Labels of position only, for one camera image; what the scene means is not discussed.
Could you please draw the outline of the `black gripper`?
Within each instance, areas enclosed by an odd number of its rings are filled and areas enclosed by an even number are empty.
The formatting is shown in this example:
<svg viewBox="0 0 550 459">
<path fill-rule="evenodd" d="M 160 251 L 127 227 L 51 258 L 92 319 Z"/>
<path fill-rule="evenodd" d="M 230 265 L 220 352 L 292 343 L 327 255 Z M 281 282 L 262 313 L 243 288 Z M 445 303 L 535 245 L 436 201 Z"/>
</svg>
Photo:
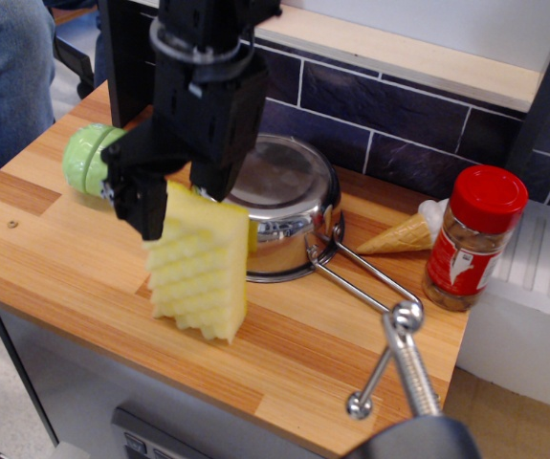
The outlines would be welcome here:
<svg viewBox="0 0 550 459">
<path fill-rule="evenodd" d="M 268 91 L 257 25 L 277 1 L 162 1 L 149 37 L 156 53 L 155 118 L 105 147 L 103 192 L 144 241 L 163 234 L 166 177 L 191 161 L 190 180 L 217 202 L 254 149 Z"/>
</svg>

